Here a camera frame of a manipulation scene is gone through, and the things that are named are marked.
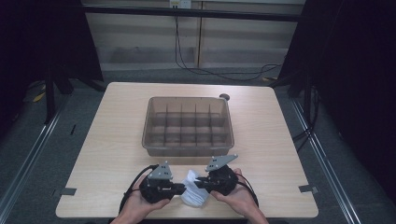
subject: person's left hand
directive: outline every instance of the person's left hand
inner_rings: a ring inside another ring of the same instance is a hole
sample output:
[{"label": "person's left hand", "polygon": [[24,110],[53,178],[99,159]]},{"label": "person's left hand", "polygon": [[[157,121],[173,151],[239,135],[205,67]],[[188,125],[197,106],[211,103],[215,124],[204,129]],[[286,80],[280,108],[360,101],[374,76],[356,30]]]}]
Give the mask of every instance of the person's left hand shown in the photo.
[{"label": "person's left hand", "polygon": [[139,186],[142,183],[145,175],[140,176],[139,180],[133,186],[133,192],[126,201],[120,214],[111,223],[128,223],[135,224],[143,220],[150,212],[158,209],[162,209],[164,206],[169,204],[169,199],[160,200],[157,203],[148,203],[143,198],[139,191]]}]

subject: black horizontal bar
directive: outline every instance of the black horizontal bar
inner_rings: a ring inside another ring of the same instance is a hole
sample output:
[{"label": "black horizontal bar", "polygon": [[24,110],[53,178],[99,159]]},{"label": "black horizontal bar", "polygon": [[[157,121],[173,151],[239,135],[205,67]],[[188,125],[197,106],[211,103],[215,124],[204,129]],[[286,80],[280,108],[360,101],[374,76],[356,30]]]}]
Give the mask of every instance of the black horizontal bar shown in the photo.
[{"label": "black horizontal bar", "polygon": [[151,16],[178,16],[196,18],[220,18],[252,21],[308,21],[300,15],[268,14],[255,12],[235,12],[205,9],[185,9],[166,7],[113,7],[99,5],[60,6],[60,5],[35,5],[37,9],[44,10],[78,10],[89,13],[131,14]]}]

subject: brown translucent container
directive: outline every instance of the brown translucent container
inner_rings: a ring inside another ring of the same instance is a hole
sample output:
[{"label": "brown translucent container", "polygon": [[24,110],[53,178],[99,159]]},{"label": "brown translucent container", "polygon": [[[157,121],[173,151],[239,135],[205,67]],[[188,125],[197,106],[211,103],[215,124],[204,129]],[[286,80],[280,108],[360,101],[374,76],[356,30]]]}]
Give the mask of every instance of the brown translucent container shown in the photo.
[{"label": "brown translucent container", "polygon": [[227,100],[219,97],[152,97],[142,139],[155,157],[227,155],[233,128]]}]

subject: person's right hand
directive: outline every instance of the person's right hand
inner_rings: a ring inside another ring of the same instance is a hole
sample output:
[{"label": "person's right hand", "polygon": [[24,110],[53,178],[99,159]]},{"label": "person's right hand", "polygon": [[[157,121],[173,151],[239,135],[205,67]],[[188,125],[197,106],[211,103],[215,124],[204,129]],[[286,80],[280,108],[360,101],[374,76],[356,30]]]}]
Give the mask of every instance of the person's right hand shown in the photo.
[{"label": "person's right hand", "polygon": [[[241,176],[242,171],[239,168],[233,170],[238,176],[238,181],[246,183],[245,179]],[[268,223],[265,215],[256,205],[250,192],[241,185],[236,185],[235,189],[227,196],[212,190],[210,194],[218,201],[227,203],[239,215],[246,217],[251,223]]]}]

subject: wooden table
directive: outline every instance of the wooden table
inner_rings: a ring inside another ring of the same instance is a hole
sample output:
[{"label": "wooden table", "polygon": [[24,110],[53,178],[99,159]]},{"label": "wooden table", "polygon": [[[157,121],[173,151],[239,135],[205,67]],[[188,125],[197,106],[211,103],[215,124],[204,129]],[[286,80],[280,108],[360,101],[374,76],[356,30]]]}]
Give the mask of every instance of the wooden table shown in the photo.
[{"label": "wooden table", "polygon": [[[230,95],[228,102],[238,158],[229,163],[241,168],[268,217],[315,217],[318,208],[307,185],[273,89],[266,87],[111,83],[100,104],[67,188],[56,209],[58,217],[115,217],[123,192],[137,174],[151,164],[168,161],[174,179],[181,182],[189,169],[207,175],[210,158],[150,157],[142,147],[149,98],[153,96]],[[203,208],[185,205],[178,196],[148,218],[240,218],[227,204],[209,196]]]}]

